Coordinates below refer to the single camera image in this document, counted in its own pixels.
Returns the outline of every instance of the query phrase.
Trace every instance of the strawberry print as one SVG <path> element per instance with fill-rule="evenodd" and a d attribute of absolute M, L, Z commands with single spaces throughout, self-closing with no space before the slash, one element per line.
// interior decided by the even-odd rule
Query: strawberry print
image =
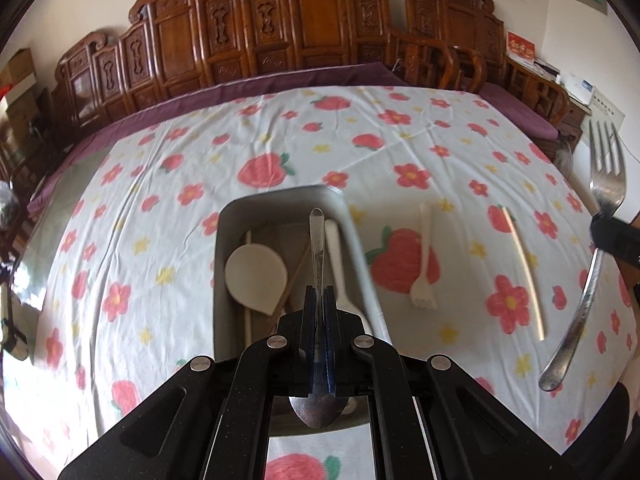
<path fill-rule="evenodd" d="M 483 137 L 486 137 L 488 135 L 487 130 L 480 126 L 480 124 L 469 123 L 467 126 L 469 127 L 469 129 L 471 129 L 472 132 L 475 132 L 476 134 L 480 134 Z"/>
<path fill-rule="evenodd" d="M 401 114 L 395 110 L 385 110 L 378 114 L 378 118 L 385 121 L 386 124 L 411 124 L 411 117 L 407 114 Z"/>
<path fill-rule="evenodd" d="M 71 285 L 71 296 L 76 300 L 82 300 L 82 297 L 86 292 L 87 277 L 88 273 L 86 272 L 86 270 L 78 272 L 78 275 L 75 277 L 74 282 Z"/>
<path fill-rule="evenodd" d="M 448 101 L 445 101 L 444 99 L 435 99 L 433 97 L 431 98 L 431 105 L 439 106 L 440 108 L 451 108 Z"/>
<path fill-rule="evenodd" d="M 596 346 L 598 347 L 598 352 L 604 354 L 607 351 L 607 336 L 604 335 L 604 332 L 600 330 L 598 332 L 598 336 L 596 338 Z"/>
<path fill-rule="evenodd" d="M 229 134 L 218 135 L 217 137 L 213 137 L 213 140 L 211 141 L 211 143 L 214 146 L 221 146 L 222 144 L 227 142 L 230 138 L 231 136 Z"/>
<path fill-rule="evenodd" d="M 500 327 L 505 334 L 513 334 L 516 324 L 529 324 L 529 295 L 523 286 L 513 286 L 507 276 L 495 277 L 496 292 L 486 300 L 489 314 L 500 318 Z"/>
<path fill-rule="evenodd" d="M 318 101 L 312 101 L 312 104 L 318 110 L 343 110 L 351 106 L 351 101 L 344 97 L 324 96 Z"/>
<path fill-rule="evenodd" d="M 554 286 L 554 298 L 553 304 L 558 310 L 564 310 L 566 307 L 566 295 L 564 294 L 564 290 L 560 285 Z"/>
<path fill-rule="evenodd" d="M 126 314 L 129 310 L 130 285 L 111 283 L 109 295 L 102 302 L 102 311 L 106 312 L 109 322 L 116 321 L 118 314 Z"/>
<path fill-rule="evenodd" d="M 289 153 L 265 153 L 249 160 L 238 172 L 238 180 L 249 187 L 274 187 L 295 172 L 286 166 Z"/>
<path fill-rule="evenodd" d="M 209 236 L 215 233 L 218 230 L 218 219 L 220 218 L 220 213 L 213 213 L 210 216 L 207 216 L 202 221 L 202 227 L 204 227 L 204 235 Z"/>
<path fill-rule="evenodd" d="M 538 221 L 538 229 L 542 234 L 547 235 L 552 240 L 558 238 L 558 227 L 553 223 L 549 213 L 535 212 L 536 220 Z"/>
<path fill-rule="evenodd" d="M 391 94 L 389 94 L 389 99 L 393 99 L 394 101 L 408 101 L 409 98 L 401 93 L 398 92 L 392 92 Z"/>
<path fill-rule="evenodd" d="M 372 152 L 375 152 L 385 145 L 385 141 L 374 134 L 361 134 L 351 139 L 356 148 L 369 148 Z"/>
<path fill-rule="evenodd" d="M 371 265 L 371 276 L 379 286 L 408 294 L 411 285 L 420 276 L 422 246 L 420 235 L 412 229 L 382 230 L 382 247 L 366 254 Z M 433 248 L 429 248 L 427 280 L 433 284 L 440 279 L 440 263 Z"/>
<path fill-rule="evenodd" d="M 429 148 L 429 150 L 430 150 L 430 152 L 433 152 L 437 156 L 441 156 L 442 158 L 445 158 L 446 156 L 450 155 L 449 150 L 447 148 L 445 148 L 444 146 L 441 146 L 439 144 L 436 144 L 432 148 Z"/>
<path fill-rule="evenodd" d="M 431 173 L 427 170 L 420 170 L 415 164 L 409 163 L 404 166 L 394 166 L 394 171 L 400 175 L 396 181 L 398 186 L 429 189 Z"/>
<path fill-rule="evenodd" d="M 489 196 L 489 194 L 487 193 L 488 188 L 486 184 L 480 184 L 477 180 L 472 180 L 469 183 L 469 187 L 474 192 L 474 194 L 478 196 Z"/>
<path fill-rule="evenodd" d="M 68 253 L 71 246 L 76 243 L 78 239 L 78 229 L 74 229 L 73 231 L 69 231 L 66 234 L 65 241 L 60 245 L 60 251 L 63 253 Z"/>
<path fill-rule="evenodd" d="M 322 123 L 307 123 L 302 126 L 302 129 L 306 132 L 311 133 L 319 132 L 320 130 L 322 130 Z"/>
<path fill-rule="evenodd" d="M 185 136 L 188 131 L 189 131 L 188 128 L 176 128 L 175 130 L 172 130 L 169 133 L 169 135 L 166 136 L 166 140 L 180 139 L 180 137 Z"/>
<path fill-rule="evenodd" d="M 116 381 L 111 385 L 112 405 L 120 410 L 121 416 L 129 415 L 139 405 L 138 389 L 131 381 Z"/>
<path fill-rule="evenodd" d="M 322 181 L 328 186 L 339 187 L 340 189 L 344 189 L 347 187 L 347 179 L 349 178 L 348 173 L 341 173 L 339 171 L 330 171 L 324 177 L 322 177 Z"/>
<path fill-rule="evenodd" d="M 189 205 L 194 200 L 202 198 L 203 195 L 202 184 L 187 184 L 178 195 L 178 202 L 181 205 Z"/>
<path fill-rule="evenodd" d="M 47 349 L 47 366 L 57 370 L 64 349 L 60 342 L 60 330 L 57 328 L 53 329 L 51 335 L 47 337 L 45 347 Z"/>
<path fill-rule="evenodd" d="M 160 169 L 164 170 L 166 173 L 171 173 L 173 170 L 179 168 L 183 161 L 183 155 L 170 155 L 162 161 Z"/>
<path fill-rule="evenodd" d="M 110 184 L 111 182 L 116 180 L 116 177 L 122 172 L 122 170 L 123 170 L 122 165 L 116 164 L 113 168 L 111 168 L 109 171 L 107 171 L 107 173 L 105 173 L 102 176 L 102 183 L 100 185 L 104 186 L 105 184 Z"/>

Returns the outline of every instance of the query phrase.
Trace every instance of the wooden armrest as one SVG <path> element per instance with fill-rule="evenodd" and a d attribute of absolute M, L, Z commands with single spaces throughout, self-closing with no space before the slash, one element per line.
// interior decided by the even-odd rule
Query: wooden armrest
<path fill-rule="evenodd" d="M 414 86 L 453 88 L 460 72 L 458 56 L 444 41 L 392 27 L 387 31 L 386 59 L 388 66 L 399 62 L 404 68 L 404 80 Z"/>

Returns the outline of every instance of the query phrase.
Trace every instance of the red flower print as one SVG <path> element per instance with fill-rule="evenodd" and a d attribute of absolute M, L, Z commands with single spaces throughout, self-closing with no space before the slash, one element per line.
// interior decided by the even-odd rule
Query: red flower print
<path fill-rule="evenodd" d="M 258 105 L 249 105 L 245 108 L 241 108 L 238 115 L 251 116 L 257 114 L 259 111 L 260 107 Z"/>
<path fill-rule="evenodd" d="M 389 94 L 389 98 L 393 99 L 395 101 L 408 101 L 409 100 L 409 98 L 406 95 L 400 94 L 398 92 L 393 92 L 393 93 Z"/>
<path fill-rule="evenodd" d="M 394 166 L 394 171 L 400 175 L 398 177 L 398 186 L 415 186 L 420 189 L 429 189 L 428 180 L 431 177 L 431 173 L 419 169 L 415 164 L 409 163 L 404 166 Z"/>
<path fill-rule="evenodd" d="M 480 126 L 480 124 L 469 123 L 467 126 L 469 127 L 469 129 L 471 129 L 472 132 L 480 134 L 483 137 L 486 137 L 488 135 L 487 131 L 482 126 Z"/>
<path fill-rule="evenodd" d="M 45 346 L 47 348 L 47 366 L 55 370 L 60 364 L 63 351 L 63 346 L 60 342 L 60 330 L 57 328 L 53 329 L 51 336 L 47 337 Z"/>
<path fill-rule="evenodd" d="M 265 153 L 256 156 L 240 169 L 238 180 L 246 186 L 257 189 L 277 186 L 282 184 L 287 175 L 295 174 L 289 166 L 286 166 L 288 160 L 289 153 L 282 155 Z"/>
<path fill-rule="evenodd" d="M 551 161 L 547 158 L 547 156 L 542 153 L 542 150 L 540 150 L 540 148 L 537 147 L 533 142 L 529 144 L 529 149 L 531 150 L 531 153 L 533 153 L 537 158 L 539 158 L 543 162 L 546 162 L 547 164 L 551 164 Z"/>
<path fill-rule="evenodd" d="M 566 295 L 560 285 L 554 286 L 554 306 L 558 310 L 563 310 L 566 307 Z"/>
<path fill-rule="evenodd" d="M 566 200 L 569 204 L 571 204 L 571 207 L 574 208 L 574 211 L 577 211 L 578 213 L 582 212 L 582 204 L 580 203 L 580 201 L 573 196 L 571 193 L 569 193 L 566 196 Z"/>
<path fill-rule="evenodd" d="M 494 395 L 494 387 L 491 386 L 491 383 L 487 381 L 484 377 L 476 377 L 476 383 L 480 384 L 485 390 L 487 390 L 490 394 Z"/>
<path fill-rule="evenodd" d="M 111 283 L 109 295 L 102 302 L 102 311 L 107 313 L 110 322 L 116 321 L 118 314 L 126 314 L 129 310 L 130 285 Z"/>
<path fill-rule="evenodd" d="M 227 142 L 230 138 L 231 136 L 229 134 L 218 135 L 217 137 L 213 137 L 213 140 L 211 141 L 211 143 L 214 146 L 220 146 L 221 144 L 224 144 L 225 142 Z"/>
<path fill-rule="evenodd" d="M 431 105 L 439 106 L 440 108 L 451 108 L 451 105 L 448 101 L 445 101 L 444 99 L 436 99 L 433 97 L 431 98 Z"/>
<path fill-rule="evenodd" d="M 345 187 L 347 187 L 348 178 L 349 178 L 348 173 L 330 171 L 324 177 L 322 177 L 322 181 L 328 186 L 334 186 L 334 187 L 339 187 L 340 189 L 344 189 Z"/>
<path fill-rule="evenodd" d="M 602 330 L 598 332 L 596 345 L 598 346 L 598 352 L 600 352 L 601 354 L 604 354 L 604 352 L 607 351 L 607 336 L 604 335 L 604 332 Z"/>
<path fill-rule="evenodd" d="M 469 183 L 469 187 L 478 196 L 489 196 L 489 194 L 486 192 L 487 191 L 486 184 L 480 184 L 477 180 L 472 180 Z"/>
<path fill-rule="evenodd" d="M 86 279 L 88 273 L 86 270 L 79 272 L 71 285 L 71 296 L 76 300 L 82 300 L 84 293 L 86 292 Z"/>
<path fill-rule="evenodd" d="M 62 245 L 60 246 L 60 251 L 63 253 L 68 253 L 69 249 L 71 248 L 71 246 L 76 243 L 76 240 L 78 239 L 78 229 L 74 229 L 73 231 L 69 231 L 66 234 L 65 237 L 65 241 L 62 242 Z"/>
<path fill-rule="evenodd" d="M 84 251 L 82 252 L 82 259 L 88 262 L 97 250 L 98 247 L 96 247 L 95 243 L 91 242 L 89 245 L 87 245 L 87 247 L 84 248 Z"/>
<path fill-rule="evenodd" d="M 385 145 L 385 141 L 374 134 L 361 134 L 353 137 L 351 142 L 357 148 L 369 148 L 372 152 L 379 150 Z"/>
<path fill-rule="evenodd" d="M 505 334 L 513 334 L 516 323 L 529 324 L 529 295 L 523 286 L 513 286 L 507 276 L 495 277 L 496 292 L 486 299 L 486 309 L 492 316 L 500 317 L 500 326 Z"/>
<path fill-rule="evenodd" d="M 303 453 L 291 453 L 267 463 L 264 480 L 326 480 L 322 463 Z"/>
<path fill-rule="evenodd" d="M 615 335 L 620 332 L 620 318 L 615 310 L 611 313 L 611 329 Z"/>
<path fill-rule="evenodd" d="M 629 297 L 628 290 L 626 290 L 625 280 L 622 279 L 622 274 L 618 275 L 618 288 L 620 289 L 620 298 L 622 299 L 622 303 L 631 308 L 631 298 Z"/>
<path fill-rule="evenodd" d="M 131 381 L 116 381 L 111 385 L 113 405 L 120 410 L 122 416 L 129 415 L 139 405 L 138 389 Z"/>
<path fill-rule="evenodd" d="M 384 113 L 378 114 L 378 118 L 385 121 L 386 124 L 411 124 L 411 117 L 395 110 L 385 110 Z"/>
<path fill-rule="evenodd" d="M 549 213 L 540 213 L 536 211 L 535 216 L 538 221 L 538 229 L 540 229 L 542 234 L 547 235 L 552 240 L 558 238 L 558 235 L 556 234 L 558 232 L 558 227 L 553 223 Z"/>
<path fill-rule="evenodd" d="M 71 218 L 75 218 L 78 216 L 78 213 L 82 211 L 82 206 L 84 205 L 84 200 L 78 201 L 74 211 L 71 213 Z"/>
<path fill-rule="evenodd" d="M 102 183 L 100 185 L 104 186 L 105 184 L 109 184 L 110 182 L 116 180 L 116 177 L 122 172 L 122 169 L 123 168 L 121 164 L 116 164 L 102 176 Z"/>
<path fill-rule="evenodd" d="M 135 169 L 135 170 L 133 170 L 131 173 L 129 173 L 129 176 L 132 176 L 132 177 L 134 177 L 134 178 L 135 178 L 135 177 L 137 177 L 140 173 L 142 173 L 142 170 L 144 170 L 144 169 L 145 169 L 145 167 L 144 167 L 142 164 L 140 164 L 139 166 L 137 166 L 137 167 L 136 167 L 136 169 Z"/>
<path fill-rule="evenodd" d="M 212 235 L 218 230 L 218 218 L 220 218 L 220 213 L 213 213 L 202 221 L 205 236 Z"/>
<path fill-rule="evenodd" d="M 94 220 L 97 220 L 102 215 L 104 215 L 105 211 L 107 211 L 107 205 L 106 204 L 102 204 L 98 209 L 96 209 L 94 211 Z"/>
<path fill-rule="evenodd" d="M 86 388 L 86 371 L 82 365 L 80 365 L 78 370 L 76 370 L 76 385 L 79 390 L 84 390 Z"/>
<path fill-rule="evenodd" d="M 531 164 L 530 158 L 527 155 L 525 155 L 524 153 L 522 153 L 522 152 L 514 152 L 513 154 L 525 166 L 528 166 L 529 164 Z"/>
<path fill-rule="evenodd" d="M 189 205 L 194 200 L 202 198 L 203 195 L 202 184 L 187 184 L 178 195 L 178 202 L 182 205 Z"/>
<path fill-rule="evenodd" d="M 322 123 L 307 123 L 302 126 L 302 129 L 306 132 L 319 132 L 320 130 L 322 130 Z"/>
<path fill-rule="evenodd" d="M 449 156 L 449 150 L 439 144 L 436 144 L 433 148 L 429 148 L 429 150 L 442 158 Z"/>
<path fill-rule="evenodd" d="M 182 164 L 183 160 L 183 155 L 168 156 L 165 160 L 162 161 L 162 164 L 160 164 L 160 168 L 162 170 L 165 170 L 167 173 L 171 173 Z"/>
<path fill-rule="evenodd" d="M 160 197 L 158 195 L 148 196 L 143 200 L 140 209 L 142 209 L 143 213 L 146 213 L 151 211 L 158 202 L 160 202 Z"/>

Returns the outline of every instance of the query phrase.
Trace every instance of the chopstick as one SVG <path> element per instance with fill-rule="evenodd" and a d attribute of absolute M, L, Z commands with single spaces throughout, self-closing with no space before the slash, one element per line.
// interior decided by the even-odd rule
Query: chopstick
<path fill-rule="evenodd" d="M 527 283 L 529 285 L 529 290 L 531 293 L 531 303 L 533 304 L 533 313 L 536 317 L 536 326 L 538 327 L 538 337 L 540 341 L 545 340 L 545 327 L 542 323 L 542 313 L 540 311 L 540 304 L 538 303 L 538 294 L 536 292 L 536 287 L 533 284 L 533 278 L 531 276 L 531 269 L 529 267 L 529 261 L 524 254 L 524 250 L 522 249 L 522 243 L 520 242 L 520 237 L 518 236 L 518 232 L 516 231 L 515 226 L 513 225 L 513 221 L 511 221 L 511 216 L 509 215 L 509 210 L 505 206 L 500 206 L 502 209 L 502 214 L 507 221 L 507 225 L 511 230 L 511 234 L 513 235 L 513 240 L 516 242 L 516 247 L 518 248 L 518 254 L 520 255 L 520 260 L 522 261 L 522 267 L 524 268 L 524 273 L 527 278 Z"/>

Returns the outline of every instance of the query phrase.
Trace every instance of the wooden headboard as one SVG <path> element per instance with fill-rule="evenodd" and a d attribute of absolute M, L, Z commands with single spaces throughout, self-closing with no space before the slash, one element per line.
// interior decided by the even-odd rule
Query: wooden headboard
<path fill-rule="evenodd" d="M 388 0 L 137 0 L 129 21 L 119 38 L 82 38 L 56 67 L 56 126 L 70 140 L 249 76 L 400 60 L 409 83 L 452 88 L 459 71 L 444 42 L 394 30 Z"/>

